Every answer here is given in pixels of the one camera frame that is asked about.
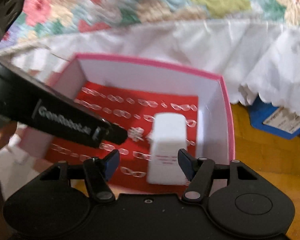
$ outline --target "pink box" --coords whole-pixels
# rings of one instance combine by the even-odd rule
[[[62,73],[50,76],[47,84],[75,99],[87,81],[130,90],[197,95],[196,157],[219,164],[229,164],[235,158],[233,119],[222,76],[143,58],[76,54]],[[52,139],[52,135],[26,128],[14,149],[42,159]],[[37,162],[35,169],[42,171],[43,163]]]

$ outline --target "blue box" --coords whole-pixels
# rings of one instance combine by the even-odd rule
[[[300,134],[300,116],[290,113],[284,107],[266,104],[257,97],[252,106],[248,107],[248,111],[250,124],[254,128],[286,139]]]

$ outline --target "wooden floor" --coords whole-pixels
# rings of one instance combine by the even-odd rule
[[[244,162],[287,194],[296,208],[288,231],[291,240],[300,240],[300,137],[285,140],[250,126],[241,105],[232,105],[236,159]],[[84,184],[78,189],[85,191]]]

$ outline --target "white cloth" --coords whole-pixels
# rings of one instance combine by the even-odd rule
[[[18,51],[13,62],[43,70],[41,81],[76,52],[145,57],[222,74],[231,103],[251,104],[259,94],[300,115],[300,26],[235,19],[160,22],[54,36],[22,47],[26,54],[21,47],[0,54]]]

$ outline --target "label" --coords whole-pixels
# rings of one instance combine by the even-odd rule
[[[154,163],[158,165],[178,165],[177,156],[155,155]]]
[[[300,129],[300,116],[289,112],[289,110],[284,107],[279,107],[263,121],[263,124],[293,134]]]
[[[36,114],[39,114],[41,117],[46,118],[50,121],[57,122],[63,126],[71,128],[72,130],[76,130],[78,132],[90,135],[91,128],[89,128],[87,126],[83,127],[83,125],[81,123],[73,122],[71,119],[65,118],[62,114],[51,112],[47,109],[46,106],[41,105],[41,103],[42,103],[42,100],[39,99],[38,103],[32,113],[32,119],[35,119]],[[94,139],[99,134],[99,132],[100,132],[100,129],[97,128],[93,135]]]

